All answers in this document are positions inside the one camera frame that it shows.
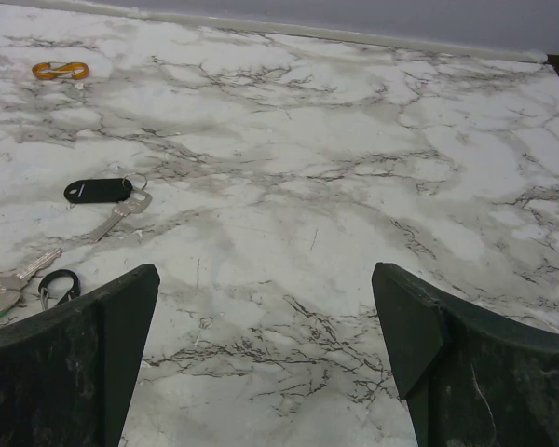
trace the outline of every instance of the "white wall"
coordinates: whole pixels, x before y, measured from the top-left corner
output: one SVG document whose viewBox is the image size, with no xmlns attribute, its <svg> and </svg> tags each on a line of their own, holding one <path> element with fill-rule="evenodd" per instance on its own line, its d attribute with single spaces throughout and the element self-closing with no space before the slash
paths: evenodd
<svg viewBox="0 0 559 447">
<path fill-rule="evenodd" d="M 121 7 L 307 25 L 472 47 L 519 51 L 536 49 L 559 54 L 559 0 L 93 1 Z"/>
</svg>

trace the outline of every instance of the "black clip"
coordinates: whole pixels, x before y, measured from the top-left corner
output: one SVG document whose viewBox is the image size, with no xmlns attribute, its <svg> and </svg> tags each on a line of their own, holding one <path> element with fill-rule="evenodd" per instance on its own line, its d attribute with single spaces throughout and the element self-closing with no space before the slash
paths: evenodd
<svg viewBox="0 0 559 447">
<path fill-rule="evenodd" d="M 81 282 L 78 280 L 78 276 L 75 274 L 75 272 L 62 269 L 62 270 L 56 270 L 54 272 L 48 273 L 41 280 L 41 282 L 39 283 L 39 287 L 37 288 L 37 291 L 39 292 L 39 298 L 41 299 L 41 305 L 44 308 L 44 310 L 48 310 L 49 283 L 52 282 L 54 279 L 62 278 L 62 277 L 68 277 L 72 279 L 73 287 L 71 287 L 69 291 L 64 294 L 64 296 L 59 300 L 58 303 L 56 303 L 56 305 L 67 303 L 71 300 L 74 300 L 74 298 L 80 296 Z"/>
</svg>

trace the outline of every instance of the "silver key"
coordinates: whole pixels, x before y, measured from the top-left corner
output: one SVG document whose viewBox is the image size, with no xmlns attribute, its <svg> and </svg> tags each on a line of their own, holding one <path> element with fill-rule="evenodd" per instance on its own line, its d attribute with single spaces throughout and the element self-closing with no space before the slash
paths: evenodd
<svg viewBox="0 0 559 447">
<path fill-rule="evenodd" d="M 38 270 L 46 268 L 62 255 L 61 249 L 47 252 L 14 275 L 0 277 L 0 312 L 15 305 L 22 298 L 22 291 Z"/>
<path fill-rule="evenodd" d="M 134 195 L 142 196 L 143 198 L 140 200 Z M 108 231 L 114 228 L 118 222 L 129 214 L 139 214 L 145 211 L 152 199 L 151 195 L 147 194 L 143 189 L 133 189 L 129 198 L 124 202 L 116 203 L 112 210 L 112 215 L 108 220 L 89 233 L 91 243 L 94 244 L 98 242 L 102 237 L 107 235 Z"/>
</svg>

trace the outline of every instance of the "orange s-hook clip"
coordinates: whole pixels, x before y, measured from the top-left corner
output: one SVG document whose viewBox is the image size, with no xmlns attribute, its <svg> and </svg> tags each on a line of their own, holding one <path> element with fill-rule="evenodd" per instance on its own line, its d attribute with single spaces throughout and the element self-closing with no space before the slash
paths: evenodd
<svg viewBox="0 0 559 447">
<path fill-rule="evenodd" d="M 89 76 L 89 67 L 83 62 L 40 62 L 31 69 L 37 79 L 56 79 L 70 75 L 73 79 Z"/>
</svg>

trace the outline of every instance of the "black key fob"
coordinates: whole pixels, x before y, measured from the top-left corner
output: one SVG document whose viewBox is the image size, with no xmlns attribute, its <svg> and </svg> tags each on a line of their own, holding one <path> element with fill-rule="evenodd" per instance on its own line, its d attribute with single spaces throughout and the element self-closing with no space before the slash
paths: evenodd
<svg viewBox="0 0 559 447">
<path fill-rule="evenodd" d="M 116 203 L 129 198 L 131 192 L 128 179 L 90 179 L 66 186 L 64 197 L 71 203 Z"/>
</svg>

